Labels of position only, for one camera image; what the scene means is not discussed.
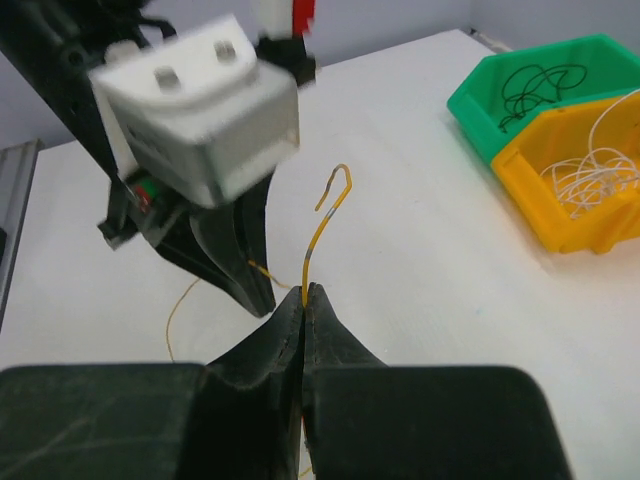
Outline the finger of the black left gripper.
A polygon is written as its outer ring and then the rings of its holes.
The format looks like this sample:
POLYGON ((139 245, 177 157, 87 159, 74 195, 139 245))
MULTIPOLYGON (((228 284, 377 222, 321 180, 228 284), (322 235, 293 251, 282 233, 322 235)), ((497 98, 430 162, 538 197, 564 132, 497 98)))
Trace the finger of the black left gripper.
POLYGON ((267 267, 266 204, 272 178, 268 174, 233 202, 232 242, 223 254, 234 298, 250 313, 270 313, 275 308, 271 281, 249 264, 267 267))
MULTIPOLYGON (((222 290, 243 308, 234 298, 223 260, 225 248, 232 242, 232 206, 216 210, 174 206, 161 224, 162 239, 155 249, 161 257, 222 290)), ((250 314, 261 318, 268 313, 250 314)))

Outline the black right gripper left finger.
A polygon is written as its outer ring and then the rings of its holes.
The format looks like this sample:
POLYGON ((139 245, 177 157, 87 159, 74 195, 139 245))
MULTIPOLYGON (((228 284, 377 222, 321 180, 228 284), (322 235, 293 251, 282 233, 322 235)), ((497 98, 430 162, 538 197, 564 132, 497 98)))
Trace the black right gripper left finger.
POLYGON ((293 288, 215 361, 1 374, 5 479, 294 479, 303 309, 293 288))

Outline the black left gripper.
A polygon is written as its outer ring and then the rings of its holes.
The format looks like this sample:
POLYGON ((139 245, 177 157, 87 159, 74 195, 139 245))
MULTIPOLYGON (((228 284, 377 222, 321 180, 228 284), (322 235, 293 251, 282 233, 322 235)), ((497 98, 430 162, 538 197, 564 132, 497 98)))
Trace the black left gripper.
MULTIPOLYGON (((311 4, 268 1, 266 28, 249 39, 257 57, 294 77, 299 91, 316 77, 307 50, 311 4)), ((209 22, 196 27, 198 29, 209 22)), ((178 204, 198 206, 142 168, 120 179, 93 94, 90 72, 111 60, 185 34, 162 17, 145 13, 142 1, 5 1, 1 5, 1 51, 107 174, 113 187, 104 233, 113 243, 141 234, 158 244, 163 220, 178 204)))

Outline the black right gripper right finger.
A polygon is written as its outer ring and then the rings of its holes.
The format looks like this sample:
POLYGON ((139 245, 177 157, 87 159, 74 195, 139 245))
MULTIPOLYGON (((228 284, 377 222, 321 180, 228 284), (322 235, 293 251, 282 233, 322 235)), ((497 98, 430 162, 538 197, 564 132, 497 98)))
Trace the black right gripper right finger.
POLYGON ((568 479, 547 399, 506 365, 389 366, 312 284, 302 411, 319 479, 568 479))

